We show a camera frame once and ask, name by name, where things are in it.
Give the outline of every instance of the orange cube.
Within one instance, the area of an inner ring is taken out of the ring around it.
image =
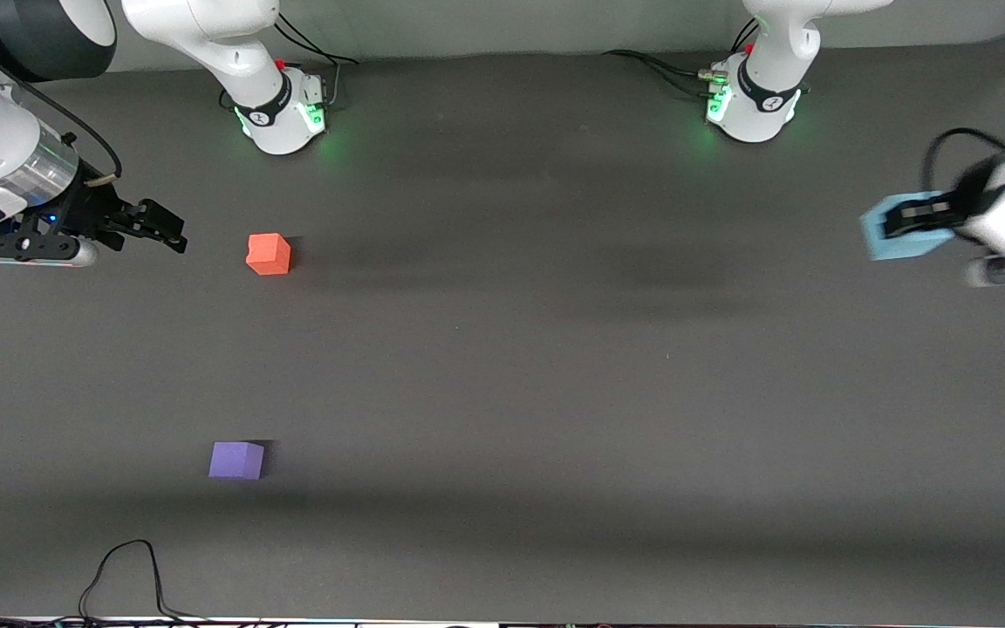
[[[247,266],[258,274],[289,271],[289,242],[281,234],[253,234],[247,240]]]

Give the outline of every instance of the white wall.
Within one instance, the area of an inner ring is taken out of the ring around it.
[[[193,67],[120,21],[112,69]],[[747,20],[739,0],[281,0],[281,11],[328,51],[360,58],[609,48],[714,50]],[[1005,35],[1005,0],[896,0],[861,16],[821,20],[826,46],[969,43]],[[311,55],[262,33],[275,56]]]

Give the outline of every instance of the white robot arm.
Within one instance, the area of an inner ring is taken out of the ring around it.
[[[751,52],[713,63],[729,80],[716,84],[707,120],[742,142],[765,142],[793,118],[801,80],[821,50],[812,20],[871,11],[893,0],[743,0],[758,20]]]
[[[74,136],[13,99],[19,84],[102,74],[115,47],[104,0],[0,0],[0,262],[86,266],[92,240],[120,250],[125,235],[183,253],[180,218],[149,199],[121,200],[112,186],[120,164],[100,175],[71,148]]]
[[[953,136],[973,136],[1000,149],[1000,154],[962,172],[949,192],[890,196],[863,217],[870,255],[874,259],[926,254],[953,237],[978,243],[988,250],[969,263],[969,283],[975,286],[1005,283],[1005,143],[974,129],[942,133],[926,156],[926,183],[942,143]]]
[[[321,78],[279,68],[254,38],[278,19],[278,0],[123,0],[123,11],[140,35],[208,68],[262,151],[291,154],[324,132]]]

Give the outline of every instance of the black cable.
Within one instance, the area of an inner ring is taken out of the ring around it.
[[[972,136],[972,138],[981,140],[982,142],[997,148],[1005,154],[1005,142],[996,138],[996,136],[984,133],[978,129],[970,129],[966,127],[949,129],[949,131],[946,131],[940,136],[934,138],[933,142],[929,144],[929,148],[926,150],[925,160],[922,162],[922,191],[927,192],[934,189],[934,167],[937,163],[937,154],[938,152],[941,152],[942,144],[945,144],[945,141],[953,138],[953,136]]]
[[[318,55],[324,56],[325,59],[328,59],[329,63],[334,64],[334,66],[339,66],[340,61],[336,60],[335,56],[330,55],[330,53],[328,52],[320,51],[320,49],[318,48],[313,48],[311,46],[308,46],[308,44],[306,43],[300,43],[300,41],[296,41],[295,39],[292,38],[291,35],[289,35],[289,33],[284,31],[284,29],[281,27],[281,24],[278,23],[274,24],[274,30],[278,31],[278,33],[280,33],[281,36],[284,36],[284,38],[286,38],[294,46],[303,50],[308,50],[310,52],[318,53]]]
[[[359,64],[359,61],[351,58],[351,56],[333,55],[333,53],[325,52],[324,50],[321,49],[320,46],[318,46],[318,44],[313,43],[312,39],[308,38],[308,36],[305,36],[305,33],[301,32],[300,29],[294,27],[294,25],[291,23],[291,21],[289,21],[289,17],[284,16],[284,13],[278,12],[278,17],[281,17],[281,21],[289,27],[289,30],[295,32],[296,36],[299,36],[301,39],[305,40],[305,43],[310,44],[310,46],[312,46],[312,48],[313,48],[313,51],[316,52],[316,53],[318,53],[318,55],[327,56],[328,60],[340,59],[342,61],[347,61],[348,63]]]
[[[626,48],[615,48],[614,50],[607,50],[606,52],[604,52],[604,55],[630,56],[631,59],[638,59],[639,61],[642,61],[642,63],[653,63],[655,64],[655,66],[658,66],[659,68],[662,68],[665,71],[671,72],[671,74],[679,76],[692,76],[692,78],[695,78],[695,76],[697,76],[697,72],[695,72],[695,70],[679,68],[677,66],[674,66],[674,64],[672,63],[668,63],[661,59],[658,59],[657,56],[646,55],[645,52],[638,52],[637,50],[627,50]]]
[[[636,50],[623,50],[623,49],[607,50],[606,52],[604,52],[604,55],[629,56],[629,58],[631,59],[638,59],[639,61],[642,61],[642,64],[644,64],[645,67],[652,69],[655,72],[655,74],[661,76],[662,80],[669,83],[674,89],[677,89],[677,91],[682,92],[682,94],[697,95],[697,96],[709,95],[706,94],[705,91],[698,91],[690,89],[689,87],[685,87],[684,84],[677,82],[677,80],[675,80],[673,76],[665,74],[666,71],[669,71],[671,72],[671,74],[677,76],[694,76],[697,74],[697,72],[681,69],[677,66],[672,66],[672,64],[666,63],[665,61],[658,59],[656,56],[646,55],[646,53],[638,52]]]
[[[15,74],[13,74],[13,72],[10,71],[10,69],[3,66],[2,63],[0,63],[0,71],[3,72],[3,74],[5,74],[8,78],[10,78],[10,80],[16,82],[17,86],[23,88],[24,90],[29,91],[32,95],[36,96],[36,99],[41,100],[41,102],[44,102],[45,104],[49,104],[49,107],[55,110],[56,113],[59,113],[60,116],[64,116],[64,118],[70,120],[76,127],[79,127],[84,132],[86,132],[88,136],[91,136],[91,139],[94,139],[95,142],[99,144],[99,146],[103,148],[104,151],[108,152],[108,156],[111,158],[112,163],[115,164],[116,170],[115,172],[113,172],[112,175],[100,176],[100,178],[95,179],[94,182],[105,182],[105,180],[108,179],[110,179],[111,182],[113,182],[113,180],[119,179],[120,176],[123,176],[123,160],[119,159],[119,154],[116,153],[116,149],[112,148],[111,144],[108,143],[108,140],[105,140],[103,136],[99,136],[98,131],[95,131],[95,129],[91,129],[90,125],[84,123],[83,120],[79,119],[79,116],[73,115],[72,112],[67,111],[67,109],[64,108],[63,104],[61,104],[60,102],[56,102],[56,100],[53,100],[52,98],[50,98],[50,96],[45,95],[43,92],[39,90],[39,88],[33,87],[32,84],[25,82],[23,79],[17,78],[17,76],[15,76]]]
[[[755,31],[757,30],[758,30],[758,20],[755,19],[755,17],[751,17],[751,20],[748,23],[743,24],[743,28],[739,29],[738,35],[735,36],[735,43],[731,44],[731,51],[733,52],[737,51],[739,49],[739,46],[743,46],[743,42],[746,41],[747,39],[750,39],[751,35],[754,35]]]
[[[312,625],[313,628],[321,628],[322,623],[301,620],[293,624],[251,624],[250,620],[103,619],[98,617],[60,617],[47,621],[29,621],[13,617],[0,617],[0,628],[284,628],[286,625]]]
[[[95,585],[99,584],[99,579],[103,578],[103,569],[107,567],[108,560],[111,559],[112,554],[119,552],[119,550],[122,550],[123,548],[125,548],[125,546],[133,546],[135,544],[143,544],[144,546],[147,547],[148,552],[150,552],[150,564],[151,567],[153,568],[153,577],[155,577],[155,605],[157,608],[157,612],[161,613],[161,615],[164,615],[165,617],[169,617],[175,621],[179,621],[179,623],[182,624],[183,620],[180,617],[182,615],[185,617],[199,617],[196,615],[192,615],[192,613],[176,611],[175,609],[170,607],[170,605],[165,604],[165,593],[162,591],[161,587],[161,572],[159,569],[157,569],[157,556],[155,554],[155,550],[153,550],[153,545],[150,544],[150,541],[147,541],[145,539],[135,539],[133,541],[127,541],[125,542],[125,544],[120,544],[115,546],[115,548],[109,549],[108,553],[104,554],[103,560],[99,561],[99,567],[95,569],[95,577],[91,579],[91,582],[90,584],[87,585],[87,588],[83,589],[83,592],[80,593],[79,600],[76,601],[76,615],[79,615],[80,617],[87,619],[88,597],[91,596],[91,590],[95,589]]]

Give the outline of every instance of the purple cube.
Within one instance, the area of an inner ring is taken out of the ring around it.
[[[262,445],[254,442],[216,442],[208,477],[258,479],[262,475]]]

